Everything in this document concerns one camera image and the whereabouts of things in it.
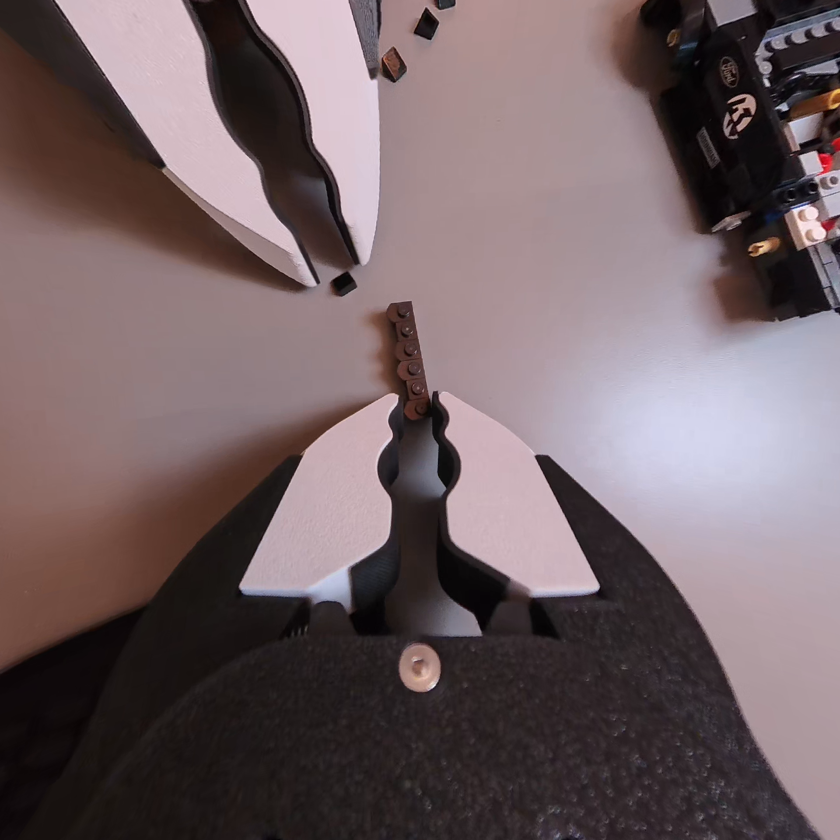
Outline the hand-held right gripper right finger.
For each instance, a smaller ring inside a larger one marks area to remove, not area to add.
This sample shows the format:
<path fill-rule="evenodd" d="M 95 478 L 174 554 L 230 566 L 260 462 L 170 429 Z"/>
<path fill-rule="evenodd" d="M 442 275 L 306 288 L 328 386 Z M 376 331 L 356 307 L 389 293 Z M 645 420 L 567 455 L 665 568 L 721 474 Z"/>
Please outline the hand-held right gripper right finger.
<path fill-rule="evenodd" d="M 434 394 L 444 485 L 437 574 L 460 605 L 591 595 L 600 586 L 537 456 L 448 392 Z"/>

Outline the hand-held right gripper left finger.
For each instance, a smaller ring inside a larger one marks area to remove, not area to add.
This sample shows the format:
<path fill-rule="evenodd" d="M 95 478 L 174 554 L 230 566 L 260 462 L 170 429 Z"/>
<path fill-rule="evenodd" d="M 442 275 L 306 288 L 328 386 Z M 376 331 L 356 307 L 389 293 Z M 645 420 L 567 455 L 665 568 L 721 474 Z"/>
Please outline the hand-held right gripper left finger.
<path fill-rule="evenodd" d="M 365 608 L 389 590 L 393 510 L 381 476 L 401 400 L 388 394 L 333 425 L 303 452 L 248 564 L 244 595 Z"/>

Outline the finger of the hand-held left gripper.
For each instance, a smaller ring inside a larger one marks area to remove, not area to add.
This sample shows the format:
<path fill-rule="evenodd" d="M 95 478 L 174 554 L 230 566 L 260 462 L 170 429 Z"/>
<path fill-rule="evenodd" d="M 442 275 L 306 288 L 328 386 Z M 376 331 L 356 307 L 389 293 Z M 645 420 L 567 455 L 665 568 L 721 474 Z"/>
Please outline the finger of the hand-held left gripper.
<path fill-rule="evenodd" d="M 306 287 L 319 283 L 267 196 L 263 172 L 214 99 L 203 36 L 184 2 L 58 1 L 163 160 L 163 173 L 242 245 Z"/>
<path fill-rule="evenodd" d="M 355 264 L 371 258 L 379 214 L 377 70 L 381 2 L 247 1 L 259 42 L 287 72 L 306 144 Z"/>

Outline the black long lego plate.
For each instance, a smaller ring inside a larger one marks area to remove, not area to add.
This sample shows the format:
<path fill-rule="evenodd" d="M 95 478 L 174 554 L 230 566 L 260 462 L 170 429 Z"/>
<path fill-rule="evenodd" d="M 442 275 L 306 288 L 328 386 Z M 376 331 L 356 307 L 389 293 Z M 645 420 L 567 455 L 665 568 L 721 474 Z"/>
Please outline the black long lego plate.
<path fill-rule="evenodd" d="M 404 385 L 404 414 L 412 421 L 424 420 L 430 414 L 431 397 L 413 303 L 393 302 L 385 314 L 392 323 L 395 334 L 395 357 L 398 362 L 396 372 Z"/>

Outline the black lego car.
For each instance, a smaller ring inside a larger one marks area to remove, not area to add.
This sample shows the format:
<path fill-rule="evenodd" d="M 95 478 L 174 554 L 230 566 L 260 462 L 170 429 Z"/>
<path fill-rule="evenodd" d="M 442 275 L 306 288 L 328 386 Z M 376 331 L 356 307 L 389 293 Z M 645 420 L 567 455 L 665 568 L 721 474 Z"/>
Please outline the black lego car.
<path fill-rule="evenodd" d="M 712 233 L 739 231 L 778 320 L 839 309 L 839 5 L 647 1 L 660 111 Z"/>

